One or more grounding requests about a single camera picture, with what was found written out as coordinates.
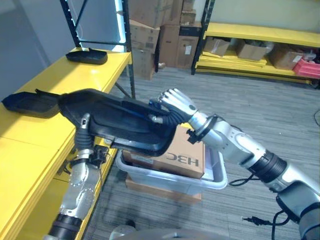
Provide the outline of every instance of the pink box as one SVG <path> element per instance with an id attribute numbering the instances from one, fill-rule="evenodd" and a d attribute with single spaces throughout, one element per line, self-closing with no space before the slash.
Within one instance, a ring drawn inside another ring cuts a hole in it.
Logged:
<path id="1" fill-rule="evenodd" d="M 320 79 L 320 64 L 300 59 L 293 68 L 296 75 Z"/>

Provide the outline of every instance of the power cord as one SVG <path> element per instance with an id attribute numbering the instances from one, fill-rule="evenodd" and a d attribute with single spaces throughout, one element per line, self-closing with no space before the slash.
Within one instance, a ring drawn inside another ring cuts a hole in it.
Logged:
<path id="1" fill-rule="evenodd" d="M 219 116 L 218 114 L 215 114 L 215 116 L 217 116 L 217 117 L 218 117 L 219 119 L 221 119 L 222 121 L 225 121 L 225 122 L 226 122 L 226 120 L 225 120 L 222 116 Z M 233 127 L 233 128 L 235 128 L 235 129 L 238 129 L 240 132 L 244 132 L 244 131 L 242 131 L 242 129 L 241 129 L 240 127 L 237 127 L 237 126 L 231 125 L 231 124 L 230 124 L 230 126 Z"/>
<path id="2" fill-rule="evenodd" d="M 320 127 L 320 123 L 317 120 L 316 115 L 320 112 L 320 109 L 318 109 L 314 114 L 313 114 L 313 119 L 315 121 L 315 124 L 317 124 Z"/>
<path id="3" fill-rule="evenodd" d="M 230 186 L 233 186 L 233 187 L 239 187 L 239 186 L 242 186 L 242 185 L 245 185 L 247 182 L 249 181 L 256 181 L 256 180 L 260 180 L 259 178 L 254 178 L 254 174 L 251 174 L 248 178 L 241 178 L 241 179 L 237 179 L 237 180 L 233 180 L 231 182 L 229 182 L 229 185 Z"/>
<path id="4" fill-rule="evenodd" d="M 247 182 L 251 181 L 251 180 L 260 180 L 259 178 L 254 178 L 254 174 L 251 174 L 248 178 L 241 178 L 241 179 L 237 179 L 237 180 L 233 180 L 231 182 L 229 182 L 229 185 L 230 186 L 233 186 L 233 187 L 239 187 L 239 186 L 242 186 L 242 185 L 245 185 Z M 284 220 L 283 222 L 279 222 L 277 223 L 277 218 L 280 214 L 283 214 L 285 211 L 281 210 L 279 212 L 277 212 L 274 217 L 273 217 L 273 220 L 272 222 L 268 221 L 268 220 L 263 220 L 261 218 L 258 218 L 256 216 L 252 216 L 251 218 L 248 217 L 248 218 L 243 218 L 242 220 L 245 220 L 245 221 L 248 221 L 250 223 L 253 223 L 257 226 L 259 225 L 267 225 L 267 226 L 272 226 L 272 231 L 271 231 L 271 240 L 275 240 L 275 232 L 276 232 L 276 226 L 283 226 L 285 224 L 287 224 L 290 220 L 289 216 L 287 216 L 286 220 Z"/>
<path id="5" fill-rule="evenodd" d="M 283 226 L 286 225 L 289 221 L 290 218 L 289 216 L 287 216 L 287 218 L 283 221 L 283 222 L 279 222 L 277 223 L 277 218 L 280 214 L 283 214 L 285 211 L 281 210 L 279 212 L 277 212 L 274 217 L 272 222 L 268 221 L 268 220 L 263 220 L 261 218 L 258 218 L 256 216 L 253 217 L 248 217 L 248 218 L 243 218 L 242 220 L 248 221 L 250 223 L 253 223 L 257 226 L 259 225 L 266 225 L 266 226 L 272 226 L 272 231 L 271 231 L 271 240 L 275 240 L 275 233 L 276 233 L 276 226 Z"/>

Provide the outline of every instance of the cardboard box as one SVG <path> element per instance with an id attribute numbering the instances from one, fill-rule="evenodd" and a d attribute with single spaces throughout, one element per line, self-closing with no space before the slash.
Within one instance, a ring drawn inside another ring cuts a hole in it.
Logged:
<path id="1" fill-rule="evenodd" d="M 155 56 L 147 50 L 132 49 L 133 74 L 151 80 L 155 72 Z"/>
<path id="2" fill-rule="evenodd" d="M 196 10 L 191 11 L 182 11 L 181 18 L 180 18 L 180 25 L 188 25 L 192 26 L 195 24 L 196 20 Z"/>
<path id="3" fill-rule="evenodd" d="M 171 9 L 171 16 L 168 21 L 166 21 L 165 25 L 179 25 L 180 18 L 181 18 L 181 11 L 182 11 L 182 4 L 183 0 L 174 0 L 172 9 Z"/>
<path id="4" fill-rule="evenodd" d="M 194 9 L 195 0 L 183 0 L 182 11 L 192 11 Z"/>
<path id="5" fill-rule="evenodd" d="M 165 63 L 167 67 L 176 66 L 179 30 L 179 25 L 164 25 L 160 28 L 159 63 Z"/>
<path id="6" fill-rule="evenodd" d="M 203 48 L 204 51 L 219 55 L 223 57 L 230 45 L 229 41 L 225 41 L 220 38 L 213 38 L 212 36 L 208 36 L 206 38 L 206 43 Z"/>
<path id="7" fill-rule="evenodd" d="M 195 22 L 193 26 L 180 26 L 179 36 L 200 37 L 201 23 Z"/>
<path id="8" fill-rule="evenodd" d="M 189 69 L 196 53 L 199 37 L 197 36 L 179 36 L 175 67 L 180 69 Z"/>
<path id="9" fill-rule="evenodd" d="M 155 170 L 200 179 L 204 174 L 205 149 L 202 142 L 188 142 L 187 128 L 178 126 L 167 151 L 157 157 L 123 151 L 126 162 Z"/>
<path id="10" fill-rule="evenodd" d="M 292 70 L 304 52 L 288 44 L 276 44 L 269 55 L 269 60 L 276 69 Z"/>
<path id="11" fill-rule="evenodd" d="M 266 54 L 267 48 L 246 44 L 245 40 L 239 39 L 235 51 L 238 58 L 259 61 Z"/>
<path id="12" fill-rule="evenodd" d="M 175 58 L 176 68 L 191 68 L 200 33 L 201 24 L 199 22 L 196 22 L 194 26 L 180 26 L 177 53 Z"/>
<path id="13" fill-rule="evenodd" d="M 174 0 L 129 0 L 129 17 L 152 28 L 158 28 L 171 17 Z"/>
<path id="14" fill-rule="evenodd" d="M 170 191 L 167 189 L 144 185 L 144 184 L 138 184 L 131 180 L 129 176 L 125 179 L 125 185 L 128 189 L 135 190 L 138 192 L 151 194 L 153 196 L 158 196 L 161 198 L 167 198 L 172 199 L 174 201 L 183 202 L 186 204 L 196 204 L 202 200 L 202 194 L 198 193 L 195 195 L 188 195 L 176 191 Z"/>
<path id="15" fill-rule="evenodd" d="M 133 48 L 155 53 L 160 27 L 152 28 L 140 22 L 130 20 L 130 33 Z"/>

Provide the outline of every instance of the metal shelf post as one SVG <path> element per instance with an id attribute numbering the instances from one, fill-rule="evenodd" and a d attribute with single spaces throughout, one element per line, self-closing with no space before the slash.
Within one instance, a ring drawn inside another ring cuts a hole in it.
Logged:
<path id="1" fill-rule="evenodd" d="M 197 64 L 197 62 L 199 60 L 199 57 L 200 57 L 201 52 L 202 52 L 202 49 L 204 47 L 204 43 L 206 41 L 204 39 L 204 35 L 205 35 L 205 32 L 208 29 L 208 25 L 209 25 L 209 22 L 210 22 L 210 18 L 211 18 L 211 14 L 212 14 L 212 11 L 214 9 L 214 6 L 215 6 L 215 0 L 206 0 L 205 1 L 203 13 L 202 13 L 202 18 L 201 18 L 201 33 L 200 33 L 198 44 L 196 46 L 196 50 L 195 50 L 195 54 L 194 54 L 194 57 L 193 57 L 193 61 L 192 61 L 191 75 L 195 75 L 195 73 L 196 73 L 196 64 Z"/>
<path id="2" fill-rule="evenodd" d="M 65 20 L 68 24 L 74 45 L 77 48 L 82 47 L 81 43 L 91 43 L 91 44 L 103 44 L 103 45 L 122 45 L 125 46 L 126 52 L 131 52 L 131 33 L 130 33 L 130 23 L 129 23 L 129 9 L 128 9 L 128 0 L 121 0 L 122 3 L 122 14 L 123 14 L 123 22 L 124 22 L 124 31 L 125 31 L 125 42 L 114 42 L 114 41 L 93 41 L 87 39 L 79 39 L 77 34 L 77 27 L 80 22 L 81 16 L 85 10 L 86 4 L 88 0 L 84 0 L 80 9 L 79 16 L 75 22 L 72 17 L 71 10 L 69 8 L 69 4 L 67 0 L 60 0 L 62 10 L 65 16 Z M 131 97 L 133 99 L 136 98 L 136 89 L 135 89 L 135 77 L 134 77 L 134 68 L 133 68 L 133 60 L 131 53 L 131 64 L 128 65 L 129 68 L 129 78 L 130 78 L 130 88 L 131 88 Z M 130 96 L 118 83 L 115 84 L 117 88 L 120 89 L 123 94 L 126 96 Z"/>

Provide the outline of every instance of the wall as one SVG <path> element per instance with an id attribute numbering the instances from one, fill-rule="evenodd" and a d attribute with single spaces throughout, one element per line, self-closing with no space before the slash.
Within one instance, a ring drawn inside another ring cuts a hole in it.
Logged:
<path id="1" fill-rule="evenodd" d="M 79 13 L 82 2 L 68 1 L 73 13 Z M 0 33 L 0 100 L 75 46 L 59 0 L 2 0 Z M 115 1 L 88 1 L 79 35 L 88 40 L 119 41 Z"/>
<path id="2" fill-rule="evenodd" d="M 205 0 L 195 0 L 200 21 Z M 319 0 L 215 0 L 211 22 L 320 33 Z"/>

